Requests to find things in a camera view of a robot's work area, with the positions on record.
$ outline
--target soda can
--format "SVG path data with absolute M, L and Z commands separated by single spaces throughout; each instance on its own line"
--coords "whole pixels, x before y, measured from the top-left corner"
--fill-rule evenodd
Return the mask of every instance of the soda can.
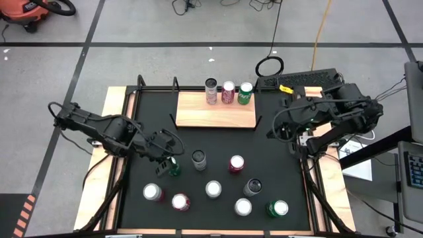
M 251 213 L 251 202 L 246 198 L 240 198 L 235 203 L 235 213 L 240 216 L 248 216 Z
M 190 199 L 185 194 L 176 194 L 172 198 L 172 207 L 180 212 L 184 212 L 190 208 Z
M 206 101 L 208 104 L 216 104 L 217 102 L 217 81 L 216 79 L 206 80 Z
M 252 178 L 244 186 L 244 195 L 251 197 L 258 194 L 261 190 L 262 183 L 257 178 Z
M 172 168 L 169 170 L 169 175 L 170 176 L 179 176 L 180 175 L 180 165 L 179 163 L 176 161 L 176 159 L 174 157 L 169 157 L 168 158 L 171 163 L 172 163 Z
M 161 201 L 165 197 L 165 193 L 159 186 L 153 183 L 145 185 L 143 190 L 144 198 L 150 201 Z
M 229 160 L 229 172 L 239 173 L 244 169 L 244 159 L 240 155 L 234 155 Z
M 231 104 L 234 96 L 235 84 L 231 81 L 224 82 L 222 87 L 222 102 L 225 104 Z
M 192 153 L 192 162 L 198 171 L 206 169 L 206 154 L 203 151 L 196 150 Z
M 247 105 L 250 102 L 252 95 L 252 85 L 251 83 L 243 83 L 239 87 L 238 92 L 238 103 L 241 105 Z
M 268 202 L 266 212 L 273 218 L 280 218 L 288 213 L 288 204 L 283 200 Z
M 216 180 L 212 180 L 206 184 L 206 194 L 209 198 L 217 198 L 222 192 L 222 185 Z

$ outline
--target wooden platform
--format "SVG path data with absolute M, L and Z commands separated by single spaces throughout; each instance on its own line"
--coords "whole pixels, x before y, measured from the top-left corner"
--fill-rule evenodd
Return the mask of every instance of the wooden platform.
M 206 102 L 205 92 L 180 92 L 176 112 L 177 126 L 220 127 L 220 128 L 254 128 L 256 110 L 254 94 L 250 103 L 241 105 L 237 102 L 238 93 L 231 104 L 224 104 L 221 93 L 217 94 L 217 103 Z

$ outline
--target wooden table frame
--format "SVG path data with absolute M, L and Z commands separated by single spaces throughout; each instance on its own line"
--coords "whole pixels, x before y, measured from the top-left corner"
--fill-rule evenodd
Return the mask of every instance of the wooden table frame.
M 134 111 L 134 104 L 136 102 L 135 93 L 128 93 L 127 87 L 109 87 L 107 91 L 106 100 L 102 115 L 106 116 L 109 114 L 121 114 L 126 112 L 126 116 L 132 118 Z M 320 87 L 306 87 L 305 92 L 310 97 L 320 97 Z M 320 136 L 331 129 L 330 124 L 325 124 L 318 127 L 314 131 L 315 136 Z M 327 153 L 334 157 L 338 157 L 335 148 L 328 148 Z M 89 168 L 95 163 L 102 159 L 106 154 L 102 147 L 93 149 L 93 156 Z M 115 183 L 120 176 L 120 170 L 122 168 L 123 159 L 119 158 L 114 163 L 117 163 L 116 170 L 112 170 L 112 157 L 110 156 L 103 163 L 101 163 L 96 169 L 94 169 L 88 176 L 85 183 L 85 188 L 82 193 L 81 203 L 77 213 L 74 229 L 82 228 L 95 214 L 98 207 L 103 203 L 105 194 L 108 186 L 111 186 L 111 182 Z M 330 157 L 322 157 L 319 160 L 320 174 L 324 185 L 325 195 L 328 203 L 332 206 L 333 210 L 342 219 L 342 221 L 351 230 L 355 230 L 354 220 L 351 213 L 350 203 L 348 195 L 346 193 L 344 177 L 340 164 L 331 159 Z M 313 180 L 316 182 L 316 168 L 311 170 Z M 109 206 L 107 217 L 104 228 L 112 229 L 115 222 L 116 215 L 116 203 L 118 200 L 119 193 L 115 196 L 112 203 Z M 323 215 L 322 207 L 319 201 L 314 197 L 315 212 L 319 227 L 316 227 L 319 231 L 327 231 L 325 224 L 325 217 Z M 307 199 L 307 203 L 310 205 L 313 203 Z M 309 218 L 311 231 L 271 231 L 270 235 L 312 235 L 313 234 L 313 223 L 311 217 Z M 337 231 L 333 223 L 331 222 L 333 231 Z M 118 229 L 118 233 L 121 234 L 162 234 L 162 235 L 174 235 L 176 234 L 175 229 Z M 239 231 L 239 230 L 195 230 L 195 229 L 183 229 L 182 235 L 209 235 L 209 234 L 221 234 L 221 235 L 264 235 L 264 231 Z

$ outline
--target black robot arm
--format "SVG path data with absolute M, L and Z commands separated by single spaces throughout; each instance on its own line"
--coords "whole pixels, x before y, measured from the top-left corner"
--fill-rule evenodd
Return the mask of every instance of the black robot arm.
M 53 104 L 61 108 L 58 114 L 54 114 L 51 109 Z M 171 162 L 167 158 L 184 153 L 183 142 L 166 129 L 147 136 L 143 133 L 143 125 L 139 122 L 122 115 L 99 116 L 82 110 L 74 102 L 65 105 L 51 102 L 48 108 L 55 118 L 54 126 L 86 134 L 101 142 L 109 155 L 126 157 L 131 153 L 137 153 L 140 157 L 148 157 L 150 161 L 159 163 L 157 175 L 162 175 L 171 168 Z M 173 151 L 174 138 L 181 144 L 181 152 Z
M 307 140 L 308 155 L 326 151 L 327 146 L 347 134 L 364 134 L 376 127 L 383 106 L 361 94 L 354 83 L 321 92 L 322 97 L 301 97 L 279 111 L 268 138 L 291 142 L 308 130 L 332 122 L 334 128 L 318 138 Z

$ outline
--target white can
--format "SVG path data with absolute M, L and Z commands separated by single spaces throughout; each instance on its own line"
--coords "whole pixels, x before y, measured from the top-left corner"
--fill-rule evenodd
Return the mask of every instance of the white can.
M 160 201 L 165 197 L 165 193 L 156 184 L 150 183 L 144 187 L 144 198 L 150 201 Z
M 198 170 L 198 171 L 203 171 L 204 169 L 206 169 L 206 154 L 203 151 L 200 150 L 196 150 L 192 153 L 192 158 L 191 158 L 192 162 L 194 163 L 194 167 Z
M 235 203 L 235 213 L 240 216 L 248 216 L 251 213 L 251 202 L 246 198 L 240 198 Z
M 209 198 L 217 198 L 222 192 L 222 185 L 216 180 L 212 180 L 206 184 L 206 194 Z

